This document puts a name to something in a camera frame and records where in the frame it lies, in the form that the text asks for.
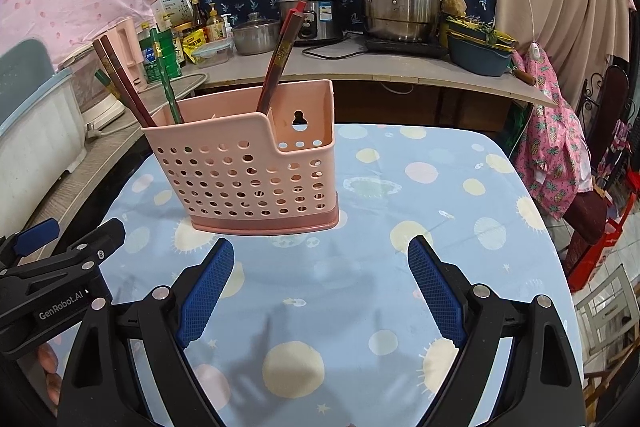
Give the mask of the person's left hand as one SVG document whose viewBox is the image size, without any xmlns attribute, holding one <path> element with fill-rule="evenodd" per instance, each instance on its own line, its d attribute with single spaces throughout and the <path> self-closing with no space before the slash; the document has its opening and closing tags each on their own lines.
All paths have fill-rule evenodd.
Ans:
<svg viewBox="0 0 640 427">
<path fill-rule="evenodd" d="M 43 343 L 38 348 L 37 360 L 43 369 L 44 377 L 46 377 L 48 398 L 57 407 L 60 403 L 62 378 L 58 375 L 58 357 L 49 343 Z"/>
</svg>

